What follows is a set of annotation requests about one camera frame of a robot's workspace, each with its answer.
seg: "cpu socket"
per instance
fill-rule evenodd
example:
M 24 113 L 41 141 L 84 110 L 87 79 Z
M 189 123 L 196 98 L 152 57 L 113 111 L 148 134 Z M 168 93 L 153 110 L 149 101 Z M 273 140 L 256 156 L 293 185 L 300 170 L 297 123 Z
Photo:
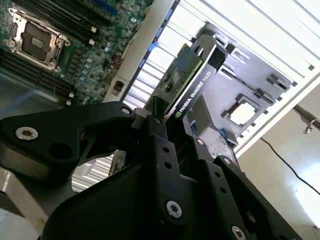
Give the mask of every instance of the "cpu socket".
M 44 21 L 25 12 L 9 9 L 12 15 L 11 36 L 7 45 L 11 51 L 51 71 L 60 72 L 59 57 L 71 42 Z

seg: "white wall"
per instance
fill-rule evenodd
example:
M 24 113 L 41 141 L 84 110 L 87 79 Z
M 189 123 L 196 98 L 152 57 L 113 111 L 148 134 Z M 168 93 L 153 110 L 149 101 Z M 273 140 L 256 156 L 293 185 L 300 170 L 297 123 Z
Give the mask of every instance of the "white wall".
M 320 86 L 300 105 L 320 118 Z M 298 175 L 320 191 L 320 131 L 303 135 L 306 125 L 291 110 L 263 138 L 296 170 Z M 292 171 L 258 140 L 240 158 L 242 171 L 277 211 L 306 240 L 319 240 L 313 229 L 320 227 L 320 196 L 299 181 Z

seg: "metal screw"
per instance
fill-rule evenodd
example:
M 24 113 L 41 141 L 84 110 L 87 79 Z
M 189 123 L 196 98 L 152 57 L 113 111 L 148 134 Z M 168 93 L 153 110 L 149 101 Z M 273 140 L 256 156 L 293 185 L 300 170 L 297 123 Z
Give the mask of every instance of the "metal screw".
M 49 62 L 49 66 L 52 68 L 55 67 L 56 65 L 57 65 L 57 63 L 54 61 Z
M 15 135 L 16 135 L 17 138 L 19 138 L 21 140 L 30 141 L 30 140 L 37 139 L 38 136 L 39 136 L 39 133 L 38 133 L 37 130 L 35 130 L 32 127 L 23 126 L 23 127 L 19 127 L 15 131 Z
M 244 232 L 237 226 L 232 226 L 233 235 L 237 240 L 246 240 Z
M 56 44 L 60 47 L 60 46 L 62 45 L 62 41 L 61 41 L 60 39 L 58 39 L 58 40 L 56 41 Z
M 158 118 L 156 118 L 156 117 L 155 117 L 153 120 L 154 120 L 157 124 L 160 124 L 160 123 L 161 123 L 161 121 L 160 121 Z
M 10 47 L 15 47 L 16 45 L 16 41 L 13 38 L 10 39 Z
M 130 114 L 130 111 L 128 109 L 126 109 L 125 107 L 121 108 L 122 112 L 124 112 L 125 114 Z
M 197 139 L 196 141 L 197 141 L 197 143 L 200 144 L 201 146 L 204 146 L 204 145 L 205 145 L 205 143 L 204 143 L 201 139 Z
M 229 161 L 229 159 L 224 158 L 223 161 L 224 161 L 226 164 L 231 165 L 231 162 Z
M 182 209 L 178 203 L 175 201 L 168 201 L 166 203 L 166 210 L 168 214 L 175 219 L 179 219 L 182 216 Z

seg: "screw hole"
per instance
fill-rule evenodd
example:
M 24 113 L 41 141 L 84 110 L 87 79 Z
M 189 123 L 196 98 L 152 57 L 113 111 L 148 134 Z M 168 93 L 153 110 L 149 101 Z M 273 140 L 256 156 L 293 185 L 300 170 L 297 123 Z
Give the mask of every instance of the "screw hole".
M 227 193 L 227 191 L 223 187 L 220 187 L 220 191 L 223 192 L 224 194 Z
M 169 162 L 166 161 L 164 165 L 167 169 L 172 169 L 172 165 Z
M 124 106 L 121 107 L 121 111 L 124 112 L 125 114 L 131 114 L 131 111 L 128 108 L 124 107 Z
M 170 153 L 170 150 L 169 150 L 167 147 L 164 146 L 162 149 L 163 149 L 163 151 L 165 151 L 167 154 Z
M 64 143 L 54 143 L 49 147 L 49 153 L 56 159 L 68 159 L 72 156 L 72 149 Z
M 235 233 L 238 235 L 239 238 L 242 238 L 242 233 L 239 230 L 236 230 Z
M 22 131 L 22 135 L 26 137 L 31 137 L 33 133 L 30 130 L 24 130 Z

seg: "pcie slot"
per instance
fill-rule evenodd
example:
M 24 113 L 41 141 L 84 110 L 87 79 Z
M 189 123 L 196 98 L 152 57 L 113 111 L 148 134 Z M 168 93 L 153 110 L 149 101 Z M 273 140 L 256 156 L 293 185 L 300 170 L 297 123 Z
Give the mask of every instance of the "pcie slot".
M 77 13 L 83 13 L 88 19 L 95 19 L 98 22 L 109 25 L 111 22 L 105 17 L 101 16 L 94 10 L 87 7 L 82 0 L 69 0 L 65 4 L 70 4 L 70 7 Z
M 107 13 L 111 15 L 117 15 L 117 9 L 115 9 L 113 6 L 110 6 L 106 2 L 102 0 L 92 0 L 94 5 L 97 5 L 99 8 L 105 10 Z
M 10 52 L 2 51 L 0 65 L 22 79 L 61 97 L 68 97 L 72 91 L 70 83 L 45 72 Z
M 17 5 L 38 15 L 42 19 L 87 44 L 92 38 L 92 24 L 66 11 L 63 7 L 47 0 L 12 0 Z

